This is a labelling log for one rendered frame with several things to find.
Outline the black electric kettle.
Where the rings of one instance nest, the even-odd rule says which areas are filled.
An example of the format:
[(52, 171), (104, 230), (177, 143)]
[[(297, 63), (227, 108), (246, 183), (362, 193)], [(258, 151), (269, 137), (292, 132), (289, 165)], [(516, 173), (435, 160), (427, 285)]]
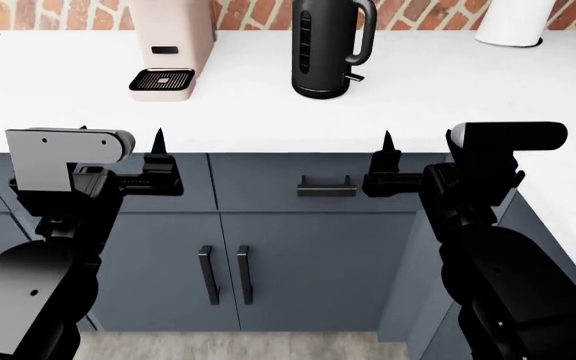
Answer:
[(353, 80), (344, 75), (372, 54), (377, 15), (372, 0), (292, 0), (295, 92), (319, 100), (347, 92)]

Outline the black drip tray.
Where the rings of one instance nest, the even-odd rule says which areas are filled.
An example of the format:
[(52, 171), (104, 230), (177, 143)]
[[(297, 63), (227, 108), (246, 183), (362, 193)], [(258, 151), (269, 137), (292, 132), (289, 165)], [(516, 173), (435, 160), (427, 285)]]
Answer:
[(147, 68), (140, 71), (129, 84), (133, 92), (175, 92), (188, 89), (195, 71), (190, 68)]

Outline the pink coffee machine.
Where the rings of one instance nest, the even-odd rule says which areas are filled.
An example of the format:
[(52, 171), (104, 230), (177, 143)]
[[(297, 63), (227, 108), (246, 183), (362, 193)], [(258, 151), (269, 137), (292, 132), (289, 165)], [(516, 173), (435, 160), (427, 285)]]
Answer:
[(185, 101), (191, 96), (216, 41), (211, 0), (129, 0), (129, 11), (142, 53), (143, 69), (190, 68), (195, 71), (188, 89), (175, 92), (133, 92), (129, 89), (132, 98), (136, 101)]

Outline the white paper towel roll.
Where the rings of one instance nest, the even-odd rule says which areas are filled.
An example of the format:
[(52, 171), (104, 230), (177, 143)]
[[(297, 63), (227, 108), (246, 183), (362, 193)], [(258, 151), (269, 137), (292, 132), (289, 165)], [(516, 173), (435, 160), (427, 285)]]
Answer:
[(536, 47), (556, 0), (490, 0), (474, 38), (501, 47)]

